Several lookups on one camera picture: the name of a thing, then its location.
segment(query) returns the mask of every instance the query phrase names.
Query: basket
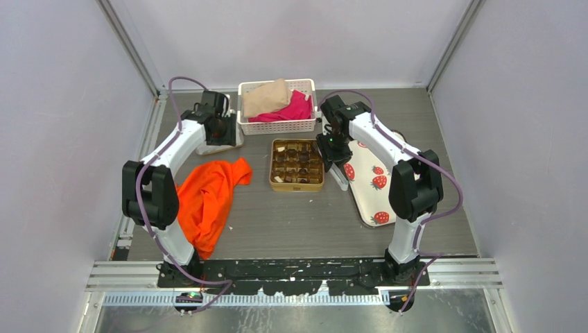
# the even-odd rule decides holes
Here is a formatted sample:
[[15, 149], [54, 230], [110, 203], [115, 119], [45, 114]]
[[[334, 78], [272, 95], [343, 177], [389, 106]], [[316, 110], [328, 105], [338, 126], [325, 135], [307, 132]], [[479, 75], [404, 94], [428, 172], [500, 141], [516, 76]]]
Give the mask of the basket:
[[314, 81], [310, 78], [303, 78], [299, 80], [286, 80], [288, 88], [298, 90], [307, 95], [312, 96], [313, 112], [311, 112], [310, 119], [304, 120], [282, 120], [273, 121], [270, 123], [250, 123], [247, 118], [243, 116], [241, 111], [243, 107], [243, 94], [250, 92], [258, 86], [272, 81], [257, 81], [244, 82], [239, 85], [239, 95], [237, 98], [237, 122], [243, 129], [245, 135], [258, 134], [275, 134], [275, 133], [296, 133], [296, 132], [312, 132], [316, 123], [317, 101], [314, 89]]

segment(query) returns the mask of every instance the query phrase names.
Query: gray tabletop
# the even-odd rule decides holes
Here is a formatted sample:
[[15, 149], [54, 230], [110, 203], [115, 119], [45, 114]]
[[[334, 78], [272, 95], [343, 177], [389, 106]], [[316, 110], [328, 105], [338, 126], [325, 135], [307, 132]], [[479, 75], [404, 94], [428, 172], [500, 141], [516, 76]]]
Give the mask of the gray tabletop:
[[[321, 99], [328, 91], [317, 91]], [[451, 172], [447, 151], [425, 89], [365, 89], [376, 104], [375, 112], [387, 127], [401, 131], [408, 143], [422, 150], [433, 149], [441, 166]], [[362, 100], [353, 94], [340, 94], [347, 103]], [[232, 93], [236, 108], [236, 93]], [[180, 111], [192, 108], [199, 94], [176, 94]], [[175, 126], [171, 103], [166, 104], [159, 131], [162, 141]], [[314, 138], [314, 133], [245, 136], [244, 145], [220, 153], [199, 156], [193, 153], [182, 165], [175, 181], [181, 184], [192, 170], [212, 160], [234, 162], [244, 157], [253, 169], [250, 185], [238, 185], [225, 229], [216, 244], [212, 259], [253, 259], [292, 257], [382, 256], [388, 247], [394, 225], [369, 228], [361, 223], [349, 191], [341, 191], [327, 175], [322, 191], [279, 193], [268, 182], [270, 145], [277, 138]], [[438, 211], [451, 209], [457, 193], [443, 180], [444, 200]], [[135, 228], [129, 260], [157, 260], [162, 255], [146, 232]], [[450, 255], [477, 254], [463, 210], [427, 225], [421, 242], [425, 251]]]

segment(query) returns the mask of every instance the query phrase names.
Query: cable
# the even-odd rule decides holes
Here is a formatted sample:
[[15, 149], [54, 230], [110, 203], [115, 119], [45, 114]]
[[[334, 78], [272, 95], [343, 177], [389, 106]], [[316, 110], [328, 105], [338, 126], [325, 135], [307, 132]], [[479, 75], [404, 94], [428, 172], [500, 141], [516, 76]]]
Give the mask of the cable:
[[[231, 287], [231, 284], [233, 283], [232, 280], [223, 280], [223, 281], [204, 281], [201, 280], [197, 277], [192, 276], [190, 273], [186, 272], [182, 266], [175, 260], [175, 258], [165, 249], [165, 247], [163, 246], [163, 244], [159, 241], [159, 239], [157, 238], [157, 235], [153, 232], [153, 229], [151, 227], [151, 223], [149, 222], [149, 217], [147, 216], [147, 211], [145, 209], [145, 205], [143, 202], [143, 196], [141, 195], [141, 180], [143, 179], [143, 175], [145, 174], [145, 171], [147, 171], [147, 168], [153, 163], [155, 162], [155, 160], [157, 158], [159, 158], [160, 155], [162, 155], [177, 139], [178, 137], [181, 135], [182, 133], [182, 118], [181, 118], [181, 114], [180, 114], [180, 109], [178, 108], [177, 103], [175, 102], [175, 97], [173, 95], [173, 81], [175, 80], [187, 80], [190, 82], [193, 82], [199, 86], [201, 86], [204, 90], [207, 90], [207, 88], [200, 82], [192, 79], [192, 78], [187, 78], [186, 76], [176, 76], [170, 79], [169, 83], [168, 83], [168, 91], [169, 91], [169, 97], [171, 99], [171, 105], [173, 106], [173, 109], [175, 111], [175, 115], [178, 119], [178, 129], [175, 131], [174, 136], [171, 138], [171, 140], [169, 140], [169, 142], [163, 146], [158, 152], [156, 152], [156, 154], [145, 163], [145, 165], [143, 165], [143, 167], [141, 168], [141, 170], [139, 171], [139, 174], [137, 175], [137, 181], [135, 183], [135, 193], [137, 194], [137, 203], [139, 204], [139, 209], [141, 210], [141, 217], [143, 218], [143, 221], [145, 223], [145, 227], [147, 228], [147, 232], [149, 232], [149, 235], [155, 240], [155, 243], [157, 244], [157, 247], [161, 250], [161, 252], [163, 253], [164, 257], [167, 257], [167, 259], [169, 261], [171, 261], [171, 263], [179, 270], [179, 272], [181, 272], [186, 278], [197, 282], [197, 283], [201, 283], [201, 284], [207, 284], [207, 285], [213, 285], [213, 286], [218, 286], [218, 285], [222, 285], [222, 284], [226, 284], [225, 288], [223, 288], [222, 291], [220, 291], [220, 293], [218, 293], [218, 295], [216, 295], [214, 298], [212, 298], [212, 300], [210, 300], [210, 302], [204, 304], [203, 306], [197, 308], [196, 310], [194, 310], [192, 312], [192, 314], [196, 314], [198, 312], [204, 311], [206, 310], [208, 307], [210, 307], [210, 305], [214, 302], [216, 302], [216, 300], [218, 300], [228, 289], [229, 287]], [[142, 330], [135, 330], [135, 331], [130, 331], [130, 332], [145, 332], [146, 330], [149, 330], [150, 328], [153, 328], [156, 325], [159, 325], [163, 320], [165, 320], [167, 318], [163, 318], [162, 320], [156, 322], [155, 324], [151, 325], [150, 327], [144, 328]]]
[[456, 190], [458, 192], [459, 199], [458, 199], [458, 203], [456, 204], [456, 206], [454, 208], [452, 208], [446, 212], [443, 212], [441, 214], [432, 215], [432, 216], [428, 217], [427, 219], [424, 219], [423, 221], [421, 221], [421, 223], [419, 223], [419, 226], [417, 227], [417, 231], [415, 233], [415, 238], [413, 239], [413, 249], [416, 250], [419, 255], [431, 256], [433, 258], [426, 265], [424, 265], [422, 270], [419, 272], [419, 275], [417, 276], [417, 279], [413, 285], [413, 288], [410, 290], [410, 293], [408, 294], [408, 298], [406, 299], [406, 301], [402, 305], [402, 308], [399, 311], [400, 315], [402, 316], [402, 312], [408, 306], [410, 299], [415, 295], [415, 292], [417, 291], [417, 285], [419, 284], [418, 282], [420, 281], [420, 279], [421, 279], [423, 273], [425, 272], [425, 270], [427, 269], [427, 267], [429, 267], [435, 260], [437, 260], [437, 259], [441, 258], [441, 256], [443, 256], [442, 253], [426, 253], [426, 252], [422, 252], [421, 250], [419, 250], [417, 248], [417, 243], [418, 243], [420, 233], [422, 232], [422, 228], [427, 223], [431, 222], [432, 220], [440, 219], [442, 217], [445, 217], [445, 216], [448, 216], [448, 215], [451, 215], [451, 214], [457, 212], [459, 210], [459, 208], [461, 207], [461, 205], [463, 204], [463, 191], [462, 191], [460, 185], [458, 184], [457, 180], [449, 172], [445, 171], [445, 169], [443, 169], [441, 166], [438, 166], [435, 163], [432, 163], [431, 161], [427, 160], [426, 158], [423, 158], [422, 156], [418, 155], [417, 153], [414, 153], [408, 149], [405, 149], [403, 144], [398, 142], [395, 138], [390, 136], [386, 131], [384, 131], [380, 127], [380, 125], [376, 121], [376, 113], [374, 112], [374, 101], [368, 95], [365, 95], [364, 93], [359, 92], [357, 90], [353, 90], [353, 89], [334, 90], [322, 98], [321, 102], [318, 104], [319, 107], [327, 99], [327, 97], [331, 96], [332, 94], [339, 93], [339, 92], [351, 92], [353, 94], [358, 94], [358, 95], [362, 96], [363, 98], [367, 99], [368, 103], [370, 104], [370, 108], [372, 109], [371, 120], [372, 120], [372, 123], [374, 124], [374, 128], [380, 134], [382, 134], [386, 139], [388, 139], [388, 141], [392, 142], [392, 144], [394, 144], [396, 147], [400, 148], [407, 155], [409, 155], [413, 158], [416, 158], [417, 160], [419, 160], [419, 162], [425, 163], [426, 165], [430, 166], [431, 168], [435, 169], [436, 171], [439, 171], [442, 175], [447, 177], [451, 181], [451, 183], [454, 185], [454, 187], [456, 188]]

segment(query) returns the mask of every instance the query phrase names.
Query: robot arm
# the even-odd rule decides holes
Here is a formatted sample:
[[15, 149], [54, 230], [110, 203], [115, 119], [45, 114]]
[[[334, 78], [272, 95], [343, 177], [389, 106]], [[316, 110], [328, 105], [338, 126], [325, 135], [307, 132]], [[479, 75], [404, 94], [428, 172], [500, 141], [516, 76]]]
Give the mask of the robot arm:
[[[194, 256], [194, 247], [186, 240], [176, 219], [180, 202], [173, 177], [190, 154], [204, 142], [213, 146], [235, 146], [236, 117], [234, 114], [227, 114], [229, 105], [228, 96], [205, 91], [201, 102], [196, 103], [193, 110], [182, 114], [181, 130], [176, 126], [151, 154], [139, 162], [128, 161], [123, 167], [123, 213], [133, 219], [135, 224], [146, 229], [137, 202], [135, 182], [145, 163], [157, 157], [141, 179], [144, 186], [141, 196], [150, 224], [155, 227], [155, 236], [182, 266], [198, 261], [199, 258]], [[164, 260], [172, 264], [167, 257]]]
[[[416, 238], [420, 223], [430, 217], [443, 199], [441, 175], [438, 171], [412, 158], [411, 151], [439, 165], [439, 158], [433, 151], [421, 152], [406, 143], [402, 148], [394, 145], [374, 127], [378, 119], [371, 109], [362, 102], [345, 105], [339, 96], [327, 99], [321, 110], [331, 124], [331, 132], [317, 136], [325, 169], [333, 164], [341, 167], [352, 158], [348, 143], [351, 139], [365, 144], [385, 165], [392, 170], [390, 180], [390, 206], [399, 217], [395, 224], [392, 241], [385, 252], [389, 276], [398, 276], [410, 271], [419, 261], [416, 249], [420, 235]], [[393, 132], [380, 124], [390, 137]]]

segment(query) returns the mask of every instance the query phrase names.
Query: orange shirt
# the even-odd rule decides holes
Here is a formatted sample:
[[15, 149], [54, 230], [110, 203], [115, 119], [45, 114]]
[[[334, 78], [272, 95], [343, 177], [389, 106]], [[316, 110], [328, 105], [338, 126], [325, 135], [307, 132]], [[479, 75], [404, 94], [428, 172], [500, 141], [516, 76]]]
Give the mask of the orange shirt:
[[208, 259], [223, 232], [231, 204], [233, 188], [248, 185], [253, 170], [243, 158], [235, 163], [213, 161], [195, 168], [178, 187], [178, 222], [186, 239], [200, 258]]

